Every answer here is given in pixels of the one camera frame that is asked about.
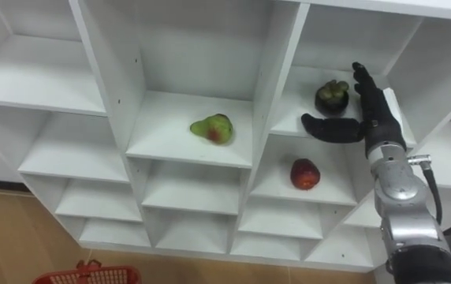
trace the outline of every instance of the pear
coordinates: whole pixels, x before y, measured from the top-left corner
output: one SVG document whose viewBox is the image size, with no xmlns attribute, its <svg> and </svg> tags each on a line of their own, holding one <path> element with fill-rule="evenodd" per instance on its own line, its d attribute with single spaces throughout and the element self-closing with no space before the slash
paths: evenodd
<svg viewBox="0 0 451 284">
<path fill-rule="evenodd" d="M 233 136 L 233 124 L 224 114 L 216 114 L 191 124 L 191 132 L 216 144 L 225 144 Z"/>
</svg>

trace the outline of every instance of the apple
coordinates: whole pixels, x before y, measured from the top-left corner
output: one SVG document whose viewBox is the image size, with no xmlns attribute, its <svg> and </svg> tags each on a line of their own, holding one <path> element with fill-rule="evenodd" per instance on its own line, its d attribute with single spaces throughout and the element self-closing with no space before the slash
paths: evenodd
<svg viewBox="0 0 451 284">
<path fill-rule="evenodd" d="M 309 159 L 297 159 L 290 170 L 290 181 L 302 190 L 312 189 L 320 181 L 320 171 Z"/>
</svg>

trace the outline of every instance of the wooden floor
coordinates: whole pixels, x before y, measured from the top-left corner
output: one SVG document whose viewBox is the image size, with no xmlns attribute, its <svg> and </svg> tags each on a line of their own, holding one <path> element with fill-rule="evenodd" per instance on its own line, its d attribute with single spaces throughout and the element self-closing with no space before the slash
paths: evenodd
<svg viewBox="0 0 451 284">
<path fill-rule="evenodd" d="M 73 269 L 80 259 L 97 259 L 103 265 L 133 265 L 140 271 L 143 284 L 375 283 L 372 273 L 319 271 L 82 249 L 36 198 L 0 193 L 0 283 L 31 283 L 43 273 Z"/>
</svg>

